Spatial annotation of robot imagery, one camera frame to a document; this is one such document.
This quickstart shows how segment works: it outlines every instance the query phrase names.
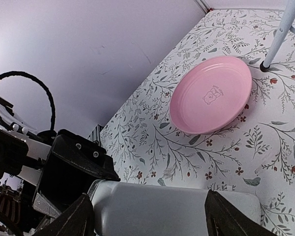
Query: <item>black cable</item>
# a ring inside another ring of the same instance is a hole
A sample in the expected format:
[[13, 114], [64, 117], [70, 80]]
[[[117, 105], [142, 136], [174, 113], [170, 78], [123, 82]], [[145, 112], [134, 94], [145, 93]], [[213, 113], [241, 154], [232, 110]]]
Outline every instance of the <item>black cable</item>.
[[[23, 76], [26, 77], [36, 83], [38, 83], [47, 93], [49, 102], [50, 102], [50, 106], [51, 106], [51, 126], [50, 126], [50, 130], [54, 130], [55, 129], [55, 122], [56, 122], [56, 109], [55, 109], [55, 104], [54, 104], [54, 99], [52, 94], [50, 93], [48, 87], [42, 82], [40, 81], [38, 78], [36, 78], [33, 75], [30, 75], [26, 72], [23, 71], [10, 71], [10, 72], [6, 72], [0, 75], [0, 80], [9, 77], [9, 76]], [[7, 124], [6, 122], [3, 121], [2, 117], [0, 116], [0, 125], [2, 125], [4, 128], [6, 128], [7, 130], [11, 130], [12, 127]]]

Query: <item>screw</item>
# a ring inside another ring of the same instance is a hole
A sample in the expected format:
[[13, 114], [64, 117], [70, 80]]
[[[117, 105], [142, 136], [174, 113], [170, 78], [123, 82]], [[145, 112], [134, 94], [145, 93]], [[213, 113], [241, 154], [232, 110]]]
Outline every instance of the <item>screw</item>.
[[13, 130], [16, 132], [16, 131], [18, 131], [19, 130], [19, 125], [18, 124], [14, 124], [13, 126], [12, 126], [12, 128], [13, 128]]
[[99, 153], [97, 151], [93, 152], [93, 157], [95, 158], [99, 157]]
[[75, 146], [78, 148], [78, 150], [80, 150], [82, 148], [81, 144], [76, 144]]
[[27, 129], [26, 127], [22, 128], [22, 133], [27, 135], [28, 134], [29, 129]]

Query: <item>white wall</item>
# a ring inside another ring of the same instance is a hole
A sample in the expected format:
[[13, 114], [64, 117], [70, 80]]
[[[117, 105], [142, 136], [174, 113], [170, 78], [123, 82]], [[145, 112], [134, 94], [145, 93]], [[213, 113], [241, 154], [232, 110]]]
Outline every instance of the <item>white wall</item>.
[[284, 10], [287, 0], [206, 0], [213, 9], [258, 8]]
[[[0, 74], [41, 79], [55, 99], [56, 130], [87, 136], [203, 16], [193, 0], [0, 0]], [[35, 83], [5, 79], [0, 96], [49, 128], [49, 102]]]

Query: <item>cartoon bear print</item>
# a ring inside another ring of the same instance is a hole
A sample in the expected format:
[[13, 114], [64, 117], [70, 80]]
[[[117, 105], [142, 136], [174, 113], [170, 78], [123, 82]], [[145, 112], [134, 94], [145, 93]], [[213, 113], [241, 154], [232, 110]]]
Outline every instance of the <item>cartoon bear print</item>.
[[221, 96], [221, 94], [215, 89], [212, 88], [209, 92], [207, 92], [207, 94], [203, 97], [203, 100], [205, 101], [205, 103], [207, 103], [208, 105], [211, 104], [211, 102], [215, 101], [219, 96]]

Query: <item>table surface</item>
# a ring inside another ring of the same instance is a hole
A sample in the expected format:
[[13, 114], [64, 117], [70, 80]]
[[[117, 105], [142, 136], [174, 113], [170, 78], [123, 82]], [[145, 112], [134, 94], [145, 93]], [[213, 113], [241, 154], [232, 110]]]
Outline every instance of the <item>table surface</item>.
[[[183, 38], [101, 132], [121, 181], [255, 194], [261, 224], [295, 235], [295, 36], [287, 36], [270, 72], [259, 70], [281, 16], [215, 10]], [[185, 134], [169, 116], [173, 91], [190, 69], [220, 55], [247, 63], [250, 100], [221, 130]]]

